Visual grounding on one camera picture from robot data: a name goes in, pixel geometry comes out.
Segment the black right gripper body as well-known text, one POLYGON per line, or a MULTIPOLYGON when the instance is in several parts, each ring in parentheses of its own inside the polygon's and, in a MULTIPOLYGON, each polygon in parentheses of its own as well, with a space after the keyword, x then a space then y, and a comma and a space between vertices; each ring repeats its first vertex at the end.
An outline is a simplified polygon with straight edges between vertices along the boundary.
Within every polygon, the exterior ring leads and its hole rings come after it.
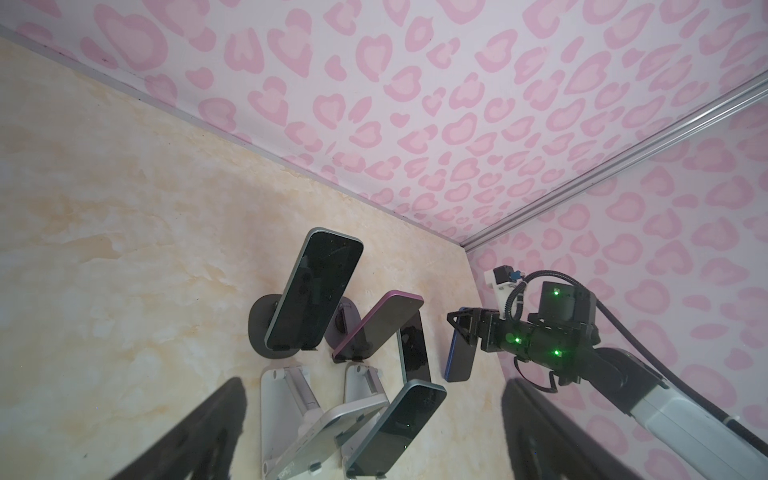
POLYGON ((589 323, 537 316, 531 322, 503 320, 497 310, 472 308, 467 311, 467 341, 487 353, 512 354, 516 369, 522 363, 547 369, 551 384, 571 384, 581 381, 578 362, 600 343, 600 334, 589 323))

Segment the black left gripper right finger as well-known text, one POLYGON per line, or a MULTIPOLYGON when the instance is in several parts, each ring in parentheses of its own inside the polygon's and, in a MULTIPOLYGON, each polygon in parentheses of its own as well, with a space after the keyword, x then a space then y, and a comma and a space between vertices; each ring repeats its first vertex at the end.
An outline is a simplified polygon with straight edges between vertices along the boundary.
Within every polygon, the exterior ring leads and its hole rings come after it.
POLYGON ((507 382, 501 410, 516 479, 638 477, 522 379, 507 382))

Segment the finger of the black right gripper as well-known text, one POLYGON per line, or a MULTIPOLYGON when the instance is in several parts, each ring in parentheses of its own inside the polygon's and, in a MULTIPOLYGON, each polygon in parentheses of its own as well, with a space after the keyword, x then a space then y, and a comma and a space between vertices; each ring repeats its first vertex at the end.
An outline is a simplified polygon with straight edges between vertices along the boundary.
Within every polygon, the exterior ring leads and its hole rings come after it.
POLYGON ((462 307, 447 314, 446 321, 464 339, 474 338, 474 309, 462 307))

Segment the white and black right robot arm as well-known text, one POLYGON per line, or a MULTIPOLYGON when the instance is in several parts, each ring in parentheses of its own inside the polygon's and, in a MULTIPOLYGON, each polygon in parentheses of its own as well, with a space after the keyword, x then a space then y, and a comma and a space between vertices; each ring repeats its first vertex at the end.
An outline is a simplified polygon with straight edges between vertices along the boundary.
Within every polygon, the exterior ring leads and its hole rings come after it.
POLYGON ((707 479, 764 479, 767 445, 673 374, 572 277, 534 272, 501 284, 496 310, 462 308, 448 323, 483 351, 548 371, 535 390, 587 381, 707 479))

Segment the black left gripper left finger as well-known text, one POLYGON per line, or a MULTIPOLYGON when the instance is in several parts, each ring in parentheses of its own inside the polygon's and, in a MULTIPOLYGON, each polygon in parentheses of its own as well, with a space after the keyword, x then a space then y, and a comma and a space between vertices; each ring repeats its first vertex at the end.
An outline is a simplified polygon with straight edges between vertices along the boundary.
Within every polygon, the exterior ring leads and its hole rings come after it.
POLYGON ((228 480, 246 411, 244 385, 233 377, 114 477, 228 480))

